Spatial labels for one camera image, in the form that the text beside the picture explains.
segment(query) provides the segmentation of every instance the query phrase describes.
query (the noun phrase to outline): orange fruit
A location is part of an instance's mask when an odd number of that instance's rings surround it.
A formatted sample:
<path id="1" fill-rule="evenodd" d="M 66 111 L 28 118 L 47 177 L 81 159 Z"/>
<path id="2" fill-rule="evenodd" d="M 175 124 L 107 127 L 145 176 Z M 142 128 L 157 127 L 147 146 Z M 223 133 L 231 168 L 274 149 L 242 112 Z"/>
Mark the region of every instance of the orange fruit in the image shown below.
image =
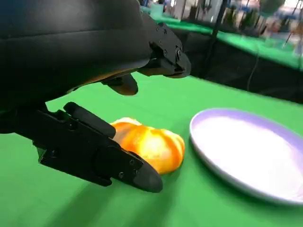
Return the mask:
<path id="1" fill-rule="evenodd" d="M 159 174 L 172 172 L 181 165 L 185 144 L 179 135 L 142 125 L 132 118 L 122 118 L 111 125 L 116 129 L 114 140 L 143 158 Z"/>

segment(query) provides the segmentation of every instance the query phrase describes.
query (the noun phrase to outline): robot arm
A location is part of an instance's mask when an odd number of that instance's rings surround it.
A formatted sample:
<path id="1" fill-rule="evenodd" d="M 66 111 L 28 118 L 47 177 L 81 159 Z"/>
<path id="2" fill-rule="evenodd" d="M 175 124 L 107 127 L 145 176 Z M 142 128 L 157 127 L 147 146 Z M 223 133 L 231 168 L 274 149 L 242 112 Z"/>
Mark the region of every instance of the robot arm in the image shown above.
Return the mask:
<path id="1" fill-rule="evenodd" d="M 45 102 L 96 82 L 134 95 L 134 71 L 188 75 L 182 43 L 165 24 L 136 0 L 4 1 L 0 52 L 0 133 L 29 138 L 40 164 L 84 180 L 162 190 L 159 174 L 112 140 L 110 124 L 75 103 L 52 113 Z"/>

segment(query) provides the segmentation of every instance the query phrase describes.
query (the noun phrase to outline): green table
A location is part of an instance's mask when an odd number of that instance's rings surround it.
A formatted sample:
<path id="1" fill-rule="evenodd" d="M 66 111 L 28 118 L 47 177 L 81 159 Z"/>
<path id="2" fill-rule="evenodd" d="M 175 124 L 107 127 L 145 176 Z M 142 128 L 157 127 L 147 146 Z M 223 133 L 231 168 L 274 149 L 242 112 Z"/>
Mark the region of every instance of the green table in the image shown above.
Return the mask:
<path id="1" fill-rule="evenodd" d="M 301 227 L 303 209 L 278 207 L 223 184 L 196 158 L 189 121 L 197 112 L 232 107 L 273 119 L 303 134 L 303 108 L 196 78 L 168 79 L 135 73 L 139 93 L 124 97 L 99 83 L 48 103 L 69 101 L 108 122 L 130 116 L 180 134 L 186 142 L 182 167 L 163 176 L 159 194 L 119 182 L 103 188 L 37 163 L 31 141 L 0 135 L 1 227 Z"/>

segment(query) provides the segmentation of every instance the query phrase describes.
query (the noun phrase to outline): plate rim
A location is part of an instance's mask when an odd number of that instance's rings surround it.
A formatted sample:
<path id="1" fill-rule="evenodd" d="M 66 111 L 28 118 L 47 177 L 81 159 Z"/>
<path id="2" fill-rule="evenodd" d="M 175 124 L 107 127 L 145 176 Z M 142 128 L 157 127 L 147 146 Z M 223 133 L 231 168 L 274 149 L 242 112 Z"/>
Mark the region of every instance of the plate rim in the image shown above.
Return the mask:
<path id="1" fill-rule="evenodd" d="M 282 124 L 275 122 L 271 119 L 268 119 L 266 117 L 260 116 L 258 114 L 255 113 L 251 113 L 249 111 L 244 111 L 244 110 L 240 110 L 237 108 L 209 108 L 209 109 L 204 109 L 202 111 L 199 111 L 198 113 L 196 113 L 189 124 L 189 131 L 190 131 L 190 140 L 192 142 L 192 144 L 194 145 L 194 148 L 196 150 L 196 153 L 200 156 L 200 158 L 202 159 L 202 161 L 204 163 L 206 163 L 206 165 L 220 178 L 222 178 L 223 180 L 227 181 L 228 183 L 232 184 L 234 187 L 238 188 L 239 190 L 243 191 L 244 193 L 248 193 L 250 196 L 253 196 L 255 198 L 259 198 L 262 200 L 266 200 L 266 201 L 270 201 L 270 202 L 274 202 L 274 203 L 279 203 L 279 204 L 284 204 L 284 205 L 297 205 L 297 206 L 302 206 L 303 205 L 303 200 L 302 201 L 297 201 L 297 200 L 290 200 L 290 199 L 286 199 L 283 197 L 278 197 L 278 196 L 274 196 L 272 194 L 263 192 L 255 187 L 250 186 L 249 184 L 239 180 L 238 178 L 232 176 L 231 174 L 229 174 L 228 172 L 222 170 L 215 162 L 213 162 L 211 159 L 209 159 L 203 151 L 201 151 L 201 149 L 199 148 L 199 146 L 197 145 L 197 143 L 195 142 L 194 136 L 193 136 L 193 122 L 195 120 L 195 118 L 197 116 L 199 116 L 200 114 L 204 113 L 204 112 L 209 112 L 209 111 L 215 111 L 215 110 L 233 110 L 233 111 L 239 111 L 239 112 L 244 112 L 246 114 L 250 114 L 250 115 L 254 115 L 256 117 L 262 118 L 265 121 L 269 121 L 271 123 L 277 124 L 280 127 L 291 131 L 291 133 L 293 133 L 295 136 L 298 136 L 301 138 L 301 136 L 296 133 L 293 130 L 290 130 L 288 128 L 286 128 L 285 126 L 283 126 Z"/>

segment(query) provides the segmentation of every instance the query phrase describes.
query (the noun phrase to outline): table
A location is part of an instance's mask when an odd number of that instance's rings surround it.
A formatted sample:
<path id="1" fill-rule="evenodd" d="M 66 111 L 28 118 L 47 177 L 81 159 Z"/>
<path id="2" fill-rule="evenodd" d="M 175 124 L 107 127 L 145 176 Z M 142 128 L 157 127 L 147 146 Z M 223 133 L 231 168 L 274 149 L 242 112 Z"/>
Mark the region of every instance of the table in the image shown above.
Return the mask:
<path id="1" fill-rule="evenodd" d="M 159 194 L 120 182 L 108 188 L 39 165 L 31 141 L 0 135 L 0 225 L 3 227 L 301 227 L 302 208 L 279 207 L 248 197 L 215 177 L 196 157 L 189 121 L 197 112 L 232 107 L 275 120 L 303 135 L 303 107 L 187 77 L 134 74 L 139 93 L 124 97 L 101 83 L 48 103 L 73 101 L 112 122 L 130 116 L 180 134 L 182 167 L 163 176 Z"/>

